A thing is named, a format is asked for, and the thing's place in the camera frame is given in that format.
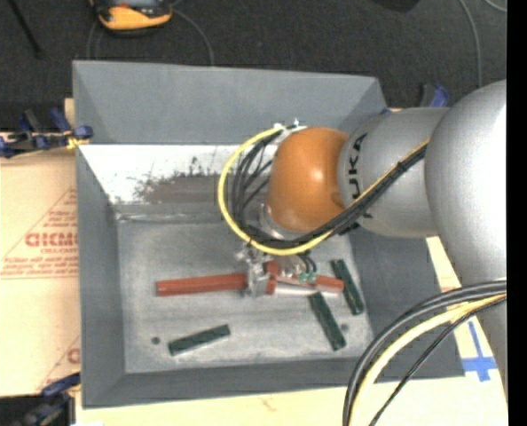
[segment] electronic device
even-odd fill
[[[117,35],[134,36],[165,24],[172,16],[164,0],[89,0],[99,22]]]

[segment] green bar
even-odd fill
[[[356,284],[354,284],[349,269],[343,260],[331,260],[331,267],[333,268],[334,276],[344,283],[344,298],[346,298],[346,303],[350,307],[352,314],[358,316],[364,312],[364,302],[360,297]]]
[[[200,333],[186,336],[169,343],[169,352],[171,355],[175,356],[179,353],[192,350],[207,343],[212,343],[217,339],[221,339],[229,335],[230,329],[227,325],[222,325],[221,327],[215,327],[209,330],[200,331]]]
[[[331,347],[334,351],[338,351],[342,347],[346,346],[346,340],[342,335],[341,329],[338,327],[338,324],[334,320],[333,313],[331,313],[328,304],[326,304],[323,294],[317,292],[308,297],[309,303],[311,304],[311,309],[315,313],[317,320],[320,323],[320,326],[323,327],[328,342],[331,343]]]

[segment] yellow cable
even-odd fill
[[[258,142],[259,140],[262,140],[263,138],[267,138],[268,136],[271,136],[272,134],[275,134],[277,132],[283,131],[285,127],[280,126],[277,128],[271,128],[270,130],[265,130],[260,132],[259,134],[256,134],[252,138],[249,138],[246,142],[244,142],[242,145],[240,145],[236,151],[232,154],[230,158],[228,158],[228,161],[226,161],[226,164],[224,165],[222,169],[222,173],[220,174],[220,178],[218,179],[218,189],[217,189],[217,198],[218,198],[218,207],[220,207],[220,212],[222,213],[222,216],[224,217],[224,220],[226,223],[230,226],[230,228],[238,235],[242,240],[244,240],[246,243],[249,243],[251,246],[253,246],[256,249],[259,249],[260,251],[272,254],[274,256],[291,256],[293,254],[299,254],[300,252],[304,252],[307,249],[311,249],[323,240],[327,239],[332,232],[326,232],[320,235],[319,237],[316,237],[307,243],[304,243],[301,246],[298,246],[296,248],[286,248],[286,249],[279,249],[279,248],[271,248],[269,246],[265,246],[259,241],[254,241],[252,238],[247,235],[244,231],[242,231],[236,222],[232,219],[230,216],[230,212],[228,211],[228,208],[226,207],[226,200],[224,199],[224,189],[226,185],[226,178],[228,176],[228,172],[230,171],[230,168],[234,164],[234,162],[240,157],[242,152],[244,152],[249,146],[253,145],[254,143]]]
[[[433,328],[443,325],[445,322],[458,320],[465,314],[472,312],[475,309],[486,304],[493,303],[496,300],[499,300],[505,296],[506,294],[502,294],[492,296],[490,298],[485,298],[484,300],[473,301],[467,304],[460,304],[459,306],[453,309],[450,309],[446,312],[442,312],[437,316],[425,320],[421,324],[417,325],[416,327],[413,327],[412,329],[408,330],[403,335],[401,335],[394,343],[392,343],[388,347],[388,349],[386,349],[383,353],[380,354],[378,359],[374,362],[372,367],[366,373],[363,382],[358,388],[357,396],[351,408],[349,424],[352,424],[352,411],[355,411],[358,408],[358,406],[361,404],[362,399],[364,398],[364,393],[374,384],[374,382],[378,378],[378,375],[380,375],[380,372],[386,367],[388,362],[394,357],[394,355],[396,355],[396,353],[401,351],[411,341],[427,333]]]

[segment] blue tape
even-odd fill
[[[465,372],[475,371],[480,382],[487,382],[491,380],[488,371],[496,369],[496,362],[493,357],[485,357],[483,355],[483,350],[478,342],[478,337],[476,336],[475,324],[469,322],[468,328],[470,335],[473,338],[473,343],[475,343],[476,357],[472,359],[460,359],[460,362],[462,363]]]

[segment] orange device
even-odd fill
[[[138,35],[158,28],[172,16],[164,0],[89,0],[100,23],[118,35]]]
[[[308,128],[283,141],[273,159],[267,196],[273,222],[306,233],[344,211],[337,163],[346,138],[339,130]]]

